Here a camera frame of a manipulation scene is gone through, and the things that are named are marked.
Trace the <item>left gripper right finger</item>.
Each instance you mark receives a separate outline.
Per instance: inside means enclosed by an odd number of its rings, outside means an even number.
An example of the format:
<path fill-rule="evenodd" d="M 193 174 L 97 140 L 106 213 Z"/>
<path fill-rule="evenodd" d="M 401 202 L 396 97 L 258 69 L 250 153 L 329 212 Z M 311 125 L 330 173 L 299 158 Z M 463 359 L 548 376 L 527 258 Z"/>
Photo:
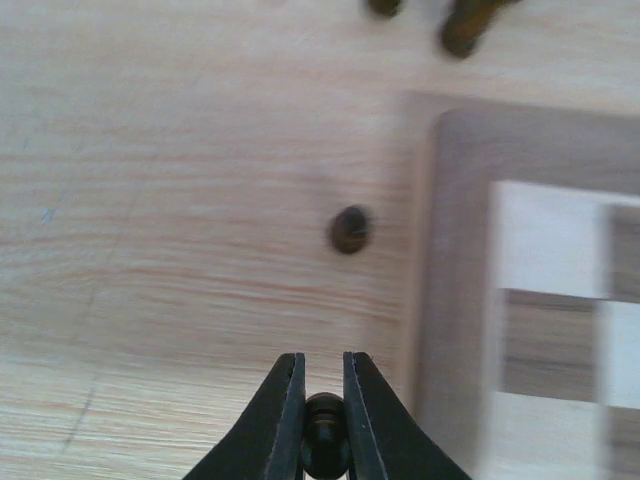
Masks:
<path fill-rule="evenodd" d="M 421 430 L 368 354 L 343 354 L 343 396 L 349 479 L 470 479 Z"/>

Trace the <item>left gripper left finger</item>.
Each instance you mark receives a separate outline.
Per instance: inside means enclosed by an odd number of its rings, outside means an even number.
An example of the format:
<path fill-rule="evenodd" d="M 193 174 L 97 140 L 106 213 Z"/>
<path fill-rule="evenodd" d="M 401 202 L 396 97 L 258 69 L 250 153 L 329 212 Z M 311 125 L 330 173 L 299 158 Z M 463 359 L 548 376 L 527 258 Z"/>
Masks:
<path fill-rule="evenodd" d="M 305 401 L 305 357 L 285 353 L 230 431 L 184 479 L 301 479 Z"/>

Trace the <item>dark pawn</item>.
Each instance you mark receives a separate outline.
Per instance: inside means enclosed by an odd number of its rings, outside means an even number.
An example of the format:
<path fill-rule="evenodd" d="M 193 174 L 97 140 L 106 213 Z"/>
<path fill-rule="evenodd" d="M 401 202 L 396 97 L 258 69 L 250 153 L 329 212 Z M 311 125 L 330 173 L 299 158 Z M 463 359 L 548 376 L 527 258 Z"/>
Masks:
<path fill-rule="evenodd" d="M 352 454 L 341 397 L 321 392 L 307 399 L 300 462 L 313 479 L 339 479 L 350 468 Z"/>
<path fill-rule="evenodd" d="M 372 232 L 369 209 L 355 204 L 343 208 L 333 217 L 327 229 L 327 239 L 339 254 L 354 255 L 369 244 Z"/>

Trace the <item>wooden chess board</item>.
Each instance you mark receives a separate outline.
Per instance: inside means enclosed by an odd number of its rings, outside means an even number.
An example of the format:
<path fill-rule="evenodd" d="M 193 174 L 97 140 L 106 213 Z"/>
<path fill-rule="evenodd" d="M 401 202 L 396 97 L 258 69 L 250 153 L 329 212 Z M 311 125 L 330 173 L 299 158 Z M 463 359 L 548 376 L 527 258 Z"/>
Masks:
<path fill-rule="evenodd" d="M 413 412 L 474 479 L 639 475 L 639 120 L 414 94 Z"/>

